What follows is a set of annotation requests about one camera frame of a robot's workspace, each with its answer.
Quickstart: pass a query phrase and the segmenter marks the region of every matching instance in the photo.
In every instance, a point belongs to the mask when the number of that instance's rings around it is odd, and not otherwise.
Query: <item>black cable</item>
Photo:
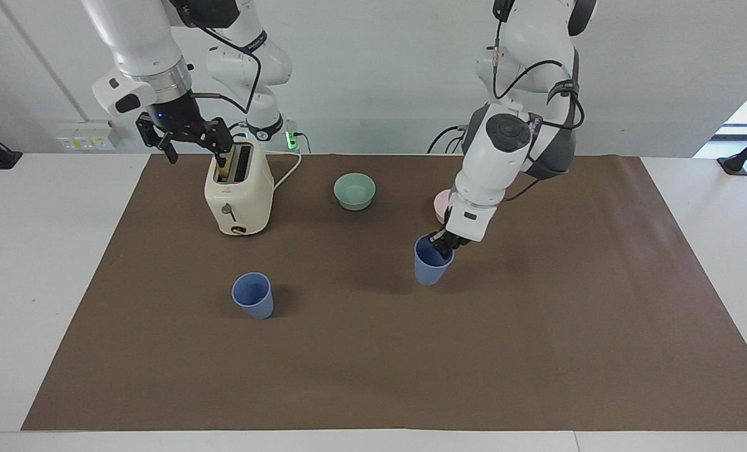
[[[573,126],[567,126],[565,124],[555,124],[554,122],[547,121],[542,121],[542,125],[556,127],[558,129],[563,129],[564,131],[573,131],[574,129],[582,126],[584,122],[586,122],[586,111],[583,110],[583,104],[580,103],[580,99],[578,99],[577,94],[571,92],[570,95],[572,97],[572,101],[574,101],[574,105],[576,105],[577,109],[580,111],[580,121],[578,121],[578,123]]]
[[[313,152],[313,147],[309,143],[309,137],[307,136],[307,134],[305,134],[304,132],[295,132],[295,134],[293,134],[293,137],[304,137],[305,140],[307,140],[307,149],[309,153],[311,154]]]
[[[432,148],[434,148],[434,145],[436,145],[438,141],[440,141],[440,138],[442,138],[443,135],[448,134],[448,132],[451,131],[457,131],[457,129],[459,129],[459,126],[451,126],[448,129],[445,129],[445,131],[440,132],[440,134],[438,134],[438,136],[434,138],[432,144],[429,145],[429,149],[426,151],[426,154],[432,154]]]
[[[451,138],[451,140],[449,140],[449,144],[446,145],[446,150],[443,151],[443,154],[449,154],[449,149],[451,149],[451,143],[454,143],[455,141],[457,141],[457,144],[459,144],[460,140],[462,140],[462,139],[463,139],[463,137]]]
[[[234,100],[234,99],[232,99],[230,97],[226,97],[225,95],[222,95],[222,94],[217,94],[216,92],[193,92],[192,96],[195,97],[196,99],[220,99],[220,100],[225,100],[228,103],[230,103],[231,105],[236,106],[239,109],[239,111],[243,112],[244,114],[247,114],[247,112],[244,109],[242,109],[242,106],[239,105],[239,103],[237,103],[236,100]]]
[[[535,64],[532,64],[529,68],[526,68],[521,74],[519,74],[519,77],[516,77],[516,80],[514,80],[510,86],[508,86],[507,89],[505,89],[505,92],[502,92],[502,94],[497,94],[497,77],[494,75],[493,78],[493,94],[497,98],[497,100],[502,100],[505,98],[506,95],[508,95],[508,92],[510,92],[513,88],[518,85],[520,81],[522,81],[523,78],[525,78],[528,74],[531,73],[532,69],[540,68],[541,66],[546,66],[547,64],[554,64],[555,66],[558,66],[558,68],[563,68],[563,63],[560,61],[555,60],[543,60],[539,61]]]
[[[248,49],[242,48],[241,46],[238,46],[235,43],[232,43],[231,41],[227,40],[221,35],[216,34],[214,31],[211,31],[210,29],[204,28],[203,26],[200,26],[200,25],[198,25],[197,27],[201,29],[201,31],[203,31],[205,34],[210,35],[212,38],[215,38],[216,40],[220,41],[221,43],[224,43],[230,48],[235,49],[241,54],[247,55],[251,60],[256,62],[256,76],[254,78],[253,86],[250,87],[250,95],[248,95],[248,103],[247,105],[245,105],[245,108],[242,108],[242,106],[239,106],[238,104],[239,110],[241,112],[244,112],[244,114],[248,114],[248,110],[250,110],[250,104],[253,103],[254,101],[254,94],[256,94],[256,87],[259,85],[259,76],[262,74],[262,62],[259,61],[259,58],[257,58],[256,55],[254,55],[253,52],[249,51]]]
[[[502,43],[502,21],[497,21],[497,38],[493,41],[493,96],[497,96],[497,73],[499,72],[499,45]]]
[[[515,195],[515,196],[511,196],[510,198],[504,198],[504,199],[502,200],[502,202],[503,202],[503,203],[508,203],[509,201],[515,201],[515,200],[518,200],[518,198],[522,197],[522,195],[523,195],[523,194],[525,194],[526,192],[530,191],[530,189],[531,189],[531,188],[533,188],[533,187],[534,187],[534,186],[535,186],[535,185],[536,185],[537,183],[539,183],[540,181],[542,181],[542,180],[540,180],[540,178],[537,178],[537,179],[535,180],[535,182],[533,182],[533,183],[529,184],[528,186],[526,186],[526,188],[525,188],[525,189],[523,189],[522,191],[520,191],[518,195]]]

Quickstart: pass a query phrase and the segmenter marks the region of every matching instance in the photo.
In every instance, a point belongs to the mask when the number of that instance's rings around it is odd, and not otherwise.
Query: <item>pink bowl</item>
[[[449,195],[451,190],[444,190],[434,197],[434,216],[443,224],[446,216],[446,208],[449,206]]]

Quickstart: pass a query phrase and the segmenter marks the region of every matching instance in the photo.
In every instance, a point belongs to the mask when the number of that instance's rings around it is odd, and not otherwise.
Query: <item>table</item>
[[[394,441],[398,446],[393,448],[405,449],[408,444],[413,444],[414,449],[429,449],[432,444],[434,449],[438,449],[438,444],[453,449],[465,444],[480,449],[512,445],[523,449],[573,450],[579,443],[581,450],[601,450],[600,447],[609,447],[615,441],[634,444],[671,441],[672,447],[707,441],[721,449],[723,441],[729,441],[738,449],[747,449],[739,447],[747,444],[747,434],[575,436],[574,432],[457,434],[402,430],[15,434],[146,160],[147,156],[141,155],[28,155],[14,171],[0,172],[1,447],[34,444],[40,449],[45,444],[49,449],[75,448],[75,444],[90,441],[91,435],[96,435],[104,447],[111,444],[115,448],[125,444],[139,447],[145,441],[181,441],[178,444],[212,441],[216,446],[246,441],[249,449],[265,444],[286,449],[288,444],[297,447],[305,441],[316,448],[342,446],[348,441],[379,447],[385,444],[383,441]],[[644,159],[644,164],[747,341],[747,180],[727,177],[712,161],[652,158]],[[740,231],[744,233],[738,240],[733,243],[727,240]]]

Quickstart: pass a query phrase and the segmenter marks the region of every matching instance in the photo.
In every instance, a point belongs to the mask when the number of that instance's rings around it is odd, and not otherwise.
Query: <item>plastic cup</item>
[[[451,250],[448,259],[443,259],[440,252],[432,248],[428,235],[416,242],[414,255],[416,255],[416,280],[425,286],[436,285],[454,261],[454,250]]]
[[[334,183],[334,195],[344,209],[359,211],[371,204],[376,194],[374,181],[362,173],[350,173]]]
[[[451,190],[444,190],[434,197],[434,217],[441,224],[446,223],[446,208],[449,207],[449,195],[451,195]]]
[[[234,303],[257,320],[264,320],[273,314],[273,293],[271,282],[263,274],[244,274],[231,288]]]

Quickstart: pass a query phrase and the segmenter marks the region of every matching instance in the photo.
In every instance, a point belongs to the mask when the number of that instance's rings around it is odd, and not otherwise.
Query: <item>white table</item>
[[[0,171],[0,450],[747,451],[747,433],[20,433],[147,160],[29,154]],[[747,341],[747,179],[711,160],[644,163]]]

